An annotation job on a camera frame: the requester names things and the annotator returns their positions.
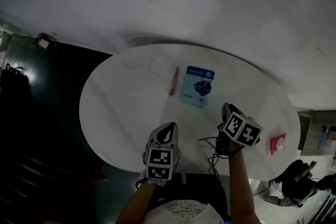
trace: red pen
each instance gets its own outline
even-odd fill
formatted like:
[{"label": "red pen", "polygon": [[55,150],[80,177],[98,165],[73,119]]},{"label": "red pen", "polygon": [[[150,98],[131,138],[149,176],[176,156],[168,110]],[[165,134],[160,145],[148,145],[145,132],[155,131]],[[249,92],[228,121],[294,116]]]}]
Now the red pen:
[{"label": "red pen", "polygon": [[177,84],[177,79],[178,79],[178,75],[179,75],[180,69],[179,67],[176,68],[175,71],[175,75],[173,78],[173,83],[172,83],[172,87],[170,89],[169,95],[174,95],[175,94],[175,89],[176,89],[176,84]]}]

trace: white shirt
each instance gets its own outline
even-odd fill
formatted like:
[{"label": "white shirt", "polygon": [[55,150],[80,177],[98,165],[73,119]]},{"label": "white shirt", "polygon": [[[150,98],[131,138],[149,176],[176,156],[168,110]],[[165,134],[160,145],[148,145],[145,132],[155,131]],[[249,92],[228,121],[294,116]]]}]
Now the white shirt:
[{"label": "white shirt", "polygon": [[[202,205],[194,201],[193,207],[197,207],[197,204]],[[191,211],[192,207],[189,205],[190,200],[173,201],[165,205],[158,206],[147,213],[144,224],[224,224],[221,216],[216,212],[216,210],[207,204],[203,210]]]}]

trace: hand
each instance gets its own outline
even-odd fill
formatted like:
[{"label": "hand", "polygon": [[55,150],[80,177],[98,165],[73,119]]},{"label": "hand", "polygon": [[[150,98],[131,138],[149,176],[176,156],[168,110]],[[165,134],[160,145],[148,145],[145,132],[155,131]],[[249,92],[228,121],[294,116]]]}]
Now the hand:
[{"label": "hand", "polygon": [[241,147],[240,144],[234,142],[231,138],[229,138],[229,152],[236,151]]},{"label": "hand", "polygon": [[[146,177],[146,170],[143,170],[140,173],[141,177]],[[164,187],[167,184],[167,180],[159,180],[159,179],[148,179],[146,181],[149,185],[158,185],[160,187]]]},{"label": "hand", "polygon": [[309,165],[309,168],[310,168],[310,169],[313,169],[313,168],[316,166],[316,163],[317,163],[317,162],[312,161],[312,162],[310,163],[310,165]]}]

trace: polka dot shirt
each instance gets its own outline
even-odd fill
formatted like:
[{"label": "polka dot shirt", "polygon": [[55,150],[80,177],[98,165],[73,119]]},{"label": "polka dot shirt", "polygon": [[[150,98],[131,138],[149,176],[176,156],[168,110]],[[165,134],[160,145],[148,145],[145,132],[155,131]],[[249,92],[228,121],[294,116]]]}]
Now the polka dot shirt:
[{"label": "polka dot shirt", "polygon": [[168,211],[185,220],[196,217],[206,205],[194,200],[175,200],[163,205]]}]

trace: white wall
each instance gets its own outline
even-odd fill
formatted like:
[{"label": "white wall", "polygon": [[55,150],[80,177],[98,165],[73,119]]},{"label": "white wall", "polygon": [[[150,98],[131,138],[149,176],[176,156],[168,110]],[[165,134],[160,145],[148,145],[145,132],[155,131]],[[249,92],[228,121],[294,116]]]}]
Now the white wall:
[{"label": "white wall", "polygon": [[0,0],[0,17],[111,53],[197,42],[257,65],[299,109],[336,108],[336,0]]}]

